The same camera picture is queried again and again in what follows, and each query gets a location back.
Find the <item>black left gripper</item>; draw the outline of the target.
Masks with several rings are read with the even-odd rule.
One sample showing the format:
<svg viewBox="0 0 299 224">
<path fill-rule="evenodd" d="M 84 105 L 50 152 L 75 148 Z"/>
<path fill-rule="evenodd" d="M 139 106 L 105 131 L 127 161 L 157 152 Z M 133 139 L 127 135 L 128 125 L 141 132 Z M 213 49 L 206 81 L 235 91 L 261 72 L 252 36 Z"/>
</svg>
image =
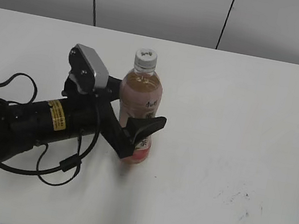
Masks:
<svg viewBox="0 0 299 224">
<path fill-rule="evenodd" d="M 109 145 L 115 150 L 119 158 L 131 157 L 134 146 L 153 133 L 164 128 L 166 117 L 131 118 L 123 130 L 111 102 L 120 98 L 122 80 L 109 76 L 105 89 L 95 89 L 92 93 L 81 94 L 76 84 L 67 77 L 62 94 L 66 120 L 70 128 L 81 131 L 83 135 L 100 133 Z"/>
</svg>

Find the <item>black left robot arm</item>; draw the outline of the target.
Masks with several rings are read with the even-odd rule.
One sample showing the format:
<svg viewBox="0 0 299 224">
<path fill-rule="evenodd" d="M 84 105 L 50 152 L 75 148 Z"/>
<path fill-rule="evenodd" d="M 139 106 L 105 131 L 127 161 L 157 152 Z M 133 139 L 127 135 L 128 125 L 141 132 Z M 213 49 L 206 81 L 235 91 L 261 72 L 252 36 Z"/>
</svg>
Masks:
<svg viewBox="0 0 299 224">
<path fill-rule="evenodd" d="M 20 175 L 42 175 L 79 169 L 83 154 L 74 154 L 46 170 L 21 170 L 6 165 L 17 154 L 84 135 L 102 136 L 119 158 L 130 157 L 135 147 L 164 128 L 165 117 L 129 118 L 121 126 L 112 108 L 119 98 L 120 80 L 109 78 L 106 88 L 81 93 L 72 79 L 64 83 L 62 98 L 27 103 L 0 98 L 0 168 Z"/>
</svg>

